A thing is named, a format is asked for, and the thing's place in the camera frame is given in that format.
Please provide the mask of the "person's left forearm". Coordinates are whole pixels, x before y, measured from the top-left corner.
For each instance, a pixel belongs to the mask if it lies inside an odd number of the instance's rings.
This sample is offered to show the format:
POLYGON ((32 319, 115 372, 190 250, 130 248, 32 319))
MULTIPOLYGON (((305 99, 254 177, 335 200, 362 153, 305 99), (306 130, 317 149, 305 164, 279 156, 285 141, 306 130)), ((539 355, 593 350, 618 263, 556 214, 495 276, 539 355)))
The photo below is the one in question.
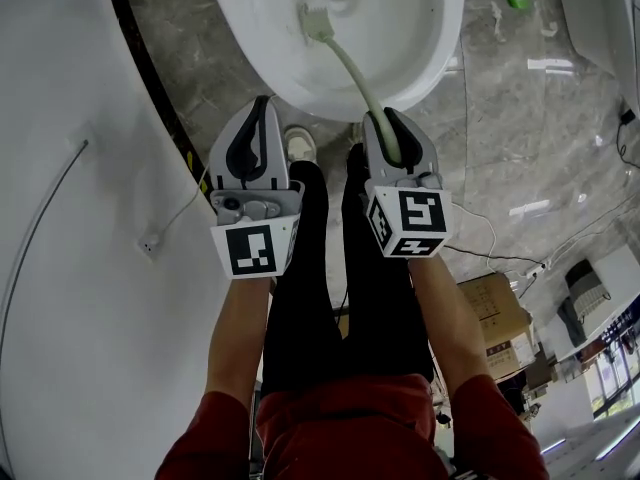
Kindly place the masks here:
POLYGON ((231 282, 211 337, 205 391, 251 408, 264 346, 271 280, 231 282))

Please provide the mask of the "white toilet with closed lid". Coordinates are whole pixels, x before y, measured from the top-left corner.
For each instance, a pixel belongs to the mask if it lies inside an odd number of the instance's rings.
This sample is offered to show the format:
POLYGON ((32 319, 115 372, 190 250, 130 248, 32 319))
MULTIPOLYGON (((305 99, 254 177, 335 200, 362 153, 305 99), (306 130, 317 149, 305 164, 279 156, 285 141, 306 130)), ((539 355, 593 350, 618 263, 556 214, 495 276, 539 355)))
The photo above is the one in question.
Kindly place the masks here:
POLYGON ((578 54, 610 73, 640 118, 640 0, 561 0, 578 54))

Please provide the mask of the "red shirt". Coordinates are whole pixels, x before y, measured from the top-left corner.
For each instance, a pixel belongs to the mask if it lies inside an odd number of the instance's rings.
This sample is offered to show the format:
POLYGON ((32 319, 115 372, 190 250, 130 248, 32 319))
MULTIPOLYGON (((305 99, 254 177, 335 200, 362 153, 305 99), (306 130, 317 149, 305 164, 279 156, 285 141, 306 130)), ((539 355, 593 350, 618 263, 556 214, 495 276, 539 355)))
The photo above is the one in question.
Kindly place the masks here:
MULTIPOLYGON (((548 480, 536 439, 494 381, 475 376, 452 402, 454 457, 495 480, 548 480)), ((203 396, 155 480, 248 480, 249 412, 203 396)), ((434 449, 435 416, 418 375, 360 376, 266 396, 257 430, 264 480, 448 480, 434 449)))

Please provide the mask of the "pale green toilet brush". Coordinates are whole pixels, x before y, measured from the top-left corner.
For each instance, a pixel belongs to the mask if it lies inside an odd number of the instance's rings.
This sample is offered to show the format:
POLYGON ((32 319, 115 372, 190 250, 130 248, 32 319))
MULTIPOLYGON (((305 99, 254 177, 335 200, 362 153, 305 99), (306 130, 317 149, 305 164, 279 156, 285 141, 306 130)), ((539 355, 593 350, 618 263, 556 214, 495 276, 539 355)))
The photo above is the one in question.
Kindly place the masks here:
POLYGON ((373 119, 379 126, 388 157, 392 162, 400 164, 402 162, 402 154, 393 127, 364 75, 349 54, 335 40, 335 32, 330 22, 328 10, 325 7, 312 8, 307 3, 302 3, 299 5, 298 14, 302 31, 309 38, 327 45, 343 64, 361 93, 373 119))

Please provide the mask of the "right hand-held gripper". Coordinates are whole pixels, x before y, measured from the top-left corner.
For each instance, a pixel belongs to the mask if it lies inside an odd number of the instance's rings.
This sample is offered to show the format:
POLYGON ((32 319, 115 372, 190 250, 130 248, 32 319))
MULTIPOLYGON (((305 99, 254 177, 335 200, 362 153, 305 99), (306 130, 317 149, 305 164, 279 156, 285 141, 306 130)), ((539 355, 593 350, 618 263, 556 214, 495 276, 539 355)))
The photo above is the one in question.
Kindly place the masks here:
POLYGON ((406 114, 387 107, 399 160, 382 138, 371 112, 363 118, 370 179, 365 183, 365 219, 386 258, 432 258, 452 237, 451 194, 436 173, 436 149, 406 114))

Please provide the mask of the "person's right forearm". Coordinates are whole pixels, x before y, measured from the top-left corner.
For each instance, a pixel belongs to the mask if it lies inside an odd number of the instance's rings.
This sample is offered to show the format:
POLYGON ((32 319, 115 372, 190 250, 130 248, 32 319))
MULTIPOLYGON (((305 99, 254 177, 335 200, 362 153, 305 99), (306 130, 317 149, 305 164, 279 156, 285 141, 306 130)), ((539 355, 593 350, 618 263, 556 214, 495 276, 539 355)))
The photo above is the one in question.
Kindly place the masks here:
POLYGON ((489 374, 479 319, 439 256, 408 262, 425 328, 448 394, 489 374))

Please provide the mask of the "white round toilet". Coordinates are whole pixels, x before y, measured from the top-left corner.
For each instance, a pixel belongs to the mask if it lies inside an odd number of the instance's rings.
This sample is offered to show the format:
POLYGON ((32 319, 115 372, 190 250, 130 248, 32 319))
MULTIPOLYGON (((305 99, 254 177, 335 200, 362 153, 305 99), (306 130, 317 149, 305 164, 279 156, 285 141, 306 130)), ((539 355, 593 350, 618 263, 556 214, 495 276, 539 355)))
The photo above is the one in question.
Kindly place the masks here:
POLYGON ((464 0, 217 0, 251 66, 308 114, 357 122, 367 110, 330 48, 302 30, 302 6, 328 13, 335 40, 385 107, 407 110, 439 83, 456 49, 464 0))

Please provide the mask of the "cardboard box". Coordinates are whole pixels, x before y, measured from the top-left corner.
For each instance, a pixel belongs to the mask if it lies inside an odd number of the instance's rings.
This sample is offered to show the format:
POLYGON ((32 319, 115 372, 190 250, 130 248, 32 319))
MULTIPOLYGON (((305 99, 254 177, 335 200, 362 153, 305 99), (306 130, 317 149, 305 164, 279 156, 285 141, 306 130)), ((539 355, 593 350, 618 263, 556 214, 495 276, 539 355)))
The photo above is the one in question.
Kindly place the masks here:
POLYGON ((460 283, 459 288, 479 319, 492 378, 502 382, 532 364, 531 317, 520 306, 507 277, 490 274, 460 283))

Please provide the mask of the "person's left shoe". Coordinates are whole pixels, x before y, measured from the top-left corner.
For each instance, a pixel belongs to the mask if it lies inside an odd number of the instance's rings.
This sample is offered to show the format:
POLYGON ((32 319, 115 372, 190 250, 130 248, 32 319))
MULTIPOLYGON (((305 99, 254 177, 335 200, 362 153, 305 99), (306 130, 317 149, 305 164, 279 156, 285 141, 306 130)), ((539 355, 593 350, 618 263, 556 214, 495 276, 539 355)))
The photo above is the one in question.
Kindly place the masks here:
POLYGON ((311 133, 301 126, 290 126, 285 130, 284 141, 290 163, 308 161, 317 163, 317 147, 311 133))

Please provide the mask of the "black trousers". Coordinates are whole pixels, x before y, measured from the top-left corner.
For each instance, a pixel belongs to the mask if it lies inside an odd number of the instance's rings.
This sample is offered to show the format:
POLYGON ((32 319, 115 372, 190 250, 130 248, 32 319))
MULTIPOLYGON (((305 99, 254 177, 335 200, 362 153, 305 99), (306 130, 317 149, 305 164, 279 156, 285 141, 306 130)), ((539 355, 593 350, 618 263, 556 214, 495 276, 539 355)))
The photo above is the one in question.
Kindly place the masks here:
POLYGON ((341 215, 349 334, 335 322, 326 280, 329 201, 320 167, 296 161, 305 187, 293 256, 277 280, 263 351, 261 392, 300 391, 356 375, 434 378, 428 337, 404 259, 382 255, 365 217, 364 149, 347 157, 341 215))

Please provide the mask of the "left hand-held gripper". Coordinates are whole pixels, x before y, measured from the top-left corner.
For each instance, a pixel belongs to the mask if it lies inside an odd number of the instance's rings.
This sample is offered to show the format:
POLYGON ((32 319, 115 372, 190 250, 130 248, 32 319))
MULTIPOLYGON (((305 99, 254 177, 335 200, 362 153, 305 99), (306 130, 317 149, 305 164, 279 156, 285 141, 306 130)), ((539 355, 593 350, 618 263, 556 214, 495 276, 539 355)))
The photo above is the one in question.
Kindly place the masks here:
MULTIPOLYGON (((288 189, 283 129, 275 105, 258 96, 224 126, 210 152, 216 189, 288 189)), ((216 224, 210 228, 230 279, 277 277, 293 254, 305 185, 289 190, 217 190, 211 194, 216 224)))

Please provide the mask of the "thin grey wall conduit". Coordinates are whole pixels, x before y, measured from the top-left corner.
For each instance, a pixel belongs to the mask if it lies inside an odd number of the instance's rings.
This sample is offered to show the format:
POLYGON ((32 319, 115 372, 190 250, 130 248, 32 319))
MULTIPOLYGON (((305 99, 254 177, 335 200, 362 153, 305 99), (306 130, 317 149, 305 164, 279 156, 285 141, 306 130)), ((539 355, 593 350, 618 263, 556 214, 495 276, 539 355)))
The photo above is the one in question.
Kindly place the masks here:
POLYGON ((44 214, 49 208, 57 192, 59 191, 66 176, 68 175, 70 170, 73 168, 73 166, 76 164, 76 162, 81 157, 81 155, 84 153, 84 151, 89 147, 89 145, 90 145, 90 141, 87 139, 84 139, 80 142, 80 145, 78 146, 74 155, 64 165, 61 172, 57 175, 57 177, 53 180, 51 186, 45 192, 42 201, 36 207, 36 211, 33 217, 31 218, 31 220, 29 221, 27 230, 22 239, 22 242, 20 243, 16 258, 13 262, 13 265, 9 274, 9 278, 7 281, 7 285, 5 288, 5 292, 2 298, 2 305, 0 308, 0 327, 1 328, 4 328, 6 326, 6 321, 9 315, 10 306, 13 301, 15 289, 17 287, 17 282, 18 282, 21 270, 26 260, 28 249, 35 237, 36 231, 38 230, 44 218, 44 214))

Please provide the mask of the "glass window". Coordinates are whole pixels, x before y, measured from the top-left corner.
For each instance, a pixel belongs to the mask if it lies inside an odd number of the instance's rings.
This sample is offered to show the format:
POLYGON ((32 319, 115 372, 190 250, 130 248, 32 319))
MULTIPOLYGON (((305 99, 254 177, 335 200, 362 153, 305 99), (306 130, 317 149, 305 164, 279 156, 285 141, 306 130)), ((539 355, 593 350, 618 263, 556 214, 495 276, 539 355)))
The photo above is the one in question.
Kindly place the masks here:
POLYGON ((589 387, 595 420, 640 406, 640 345, 629 334, 605 348, 588 372, 596 375, 589 387))

